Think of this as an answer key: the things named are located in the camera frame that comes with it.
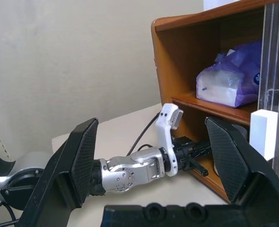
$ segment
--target purple plastic bag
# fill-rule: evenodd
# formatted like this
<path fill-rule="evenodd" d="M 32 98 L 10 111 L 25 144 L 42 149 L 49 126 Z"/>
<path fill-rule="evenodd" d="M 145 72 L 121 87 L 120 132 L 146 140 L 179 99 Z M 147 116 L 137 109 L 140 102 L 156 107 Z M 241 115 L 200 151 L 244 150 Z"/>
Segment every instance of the purple plastic bag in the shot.
<path fill-rule="evenodd" d="M 219 62 L 204 69 L 197 76 L 197 98 L 230 107 L 256 101 L 261 54 L 260 40 L 236 46 L 235 52 L 221 58 Z"/>

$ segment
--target white table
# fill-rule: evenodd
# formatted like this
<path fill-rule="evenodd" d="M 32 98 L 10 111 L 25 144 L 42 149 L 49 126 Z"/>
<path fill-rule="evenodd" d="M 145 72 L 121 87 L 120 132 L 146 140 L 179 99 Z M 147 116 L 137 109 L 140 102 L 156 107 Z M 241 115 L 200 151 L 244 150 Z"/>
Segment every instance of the white table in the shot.
<path fill-rule="evenodd" d="M 99 124 L 95 159 L 125 156 L 148 122 L 160 110 L 161 105 L 155 105 Z M 68 134 L 52 140 L 54 152 L 67 137 Z M 151 125 L 135 150 L 144 143 L 157 145 L 155 124 Z M 225 204 L 220 197 L 198 182 L 190 173 L 181 172 L 174 177 L 165 176 L 150 184 L 137 186 L 123 194 L 110 192 L 105 196 L 90 196 L 86 199 L 81 209 L 76 209 L 71 213 L 68 226 L 100 226 L 104 206 L 107 204 L 147 206 L 152 202 L 158 202 L 163 206 L 169 204 L 185 206 L 190 202 L 196 202 L 201 205 Z"/>

